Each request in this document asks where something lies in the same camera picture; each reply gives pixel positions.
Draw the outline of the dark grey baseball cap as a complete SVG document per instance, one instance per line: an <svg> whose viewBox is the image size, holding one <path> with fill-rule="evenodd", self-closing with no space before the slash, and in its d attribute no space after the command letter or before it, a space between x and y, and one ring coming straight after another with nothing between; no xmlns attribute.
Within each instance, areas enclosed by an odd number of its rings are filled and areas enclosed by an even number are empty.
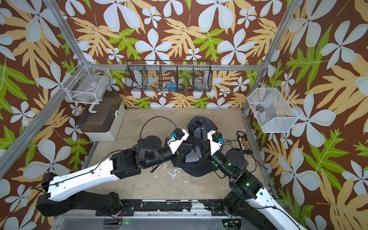
<svg viewBox="0 0 368 230"><path fill-rule="evenodd" d="M218 127L209 118L195 116L190 120L187 129L190 136L201 140L207 140L208 133L212 130L217 131Z"/></svg>

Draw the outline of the black baseball cap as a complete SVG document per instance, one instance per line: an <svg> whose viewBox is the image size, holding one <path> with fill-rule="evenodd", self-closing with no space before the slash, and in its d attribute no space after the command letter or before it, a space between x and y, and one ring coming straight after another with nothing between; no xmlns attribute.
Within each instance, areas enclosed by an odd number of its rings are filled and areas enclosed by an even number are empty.
<svg viewBox="0 0 368 230"><path fill-rule="evenodd" d="M175 167L183 169L194 177L201 177L216 170L215 165L209 160L210 153L208 141L189 136L179 147L179 155L172 160Z"/></svg>

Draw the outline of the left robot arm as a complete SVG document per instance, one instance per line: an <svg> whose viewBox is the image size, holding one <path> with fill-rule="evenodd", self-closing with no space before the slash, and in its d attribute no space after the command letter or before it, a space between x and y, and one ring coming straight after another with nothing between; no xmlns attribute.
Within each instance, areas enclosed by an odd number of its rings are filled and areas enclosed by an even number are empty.
<svg viewBox="0 0 368 230"><path fill-rule="evenodd" d="M80 172L43 176L41 187L45 194L37 199L36 209L45 217L59 216L71 210L94 210L99 216L112 216L121 211L119 194L97 194L89 188L139 175L142 169L158 166L183 156L189 133L177 128L163 144L156 136L139 139L130 149L114 151L97 165Z"/></svg>

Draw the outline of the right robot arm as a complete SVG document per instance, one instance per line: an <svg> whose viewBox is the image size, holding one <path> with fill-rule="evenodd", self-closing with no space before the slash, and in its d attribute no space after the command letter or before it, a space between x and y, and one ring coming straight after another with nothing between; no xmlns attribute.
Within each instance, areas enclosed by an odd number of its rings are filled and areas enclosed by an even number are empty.
<svg viewBox="0 0 368 230"><path fill-rule="evenodd" d="M210 153L206 157L229 179L231 192L224 198L227 213L242 217L259 230L303 230L291 215L274 200L264 185L247 170L248 161L242 149L222 153L222 134L208 133Z"/></svg>

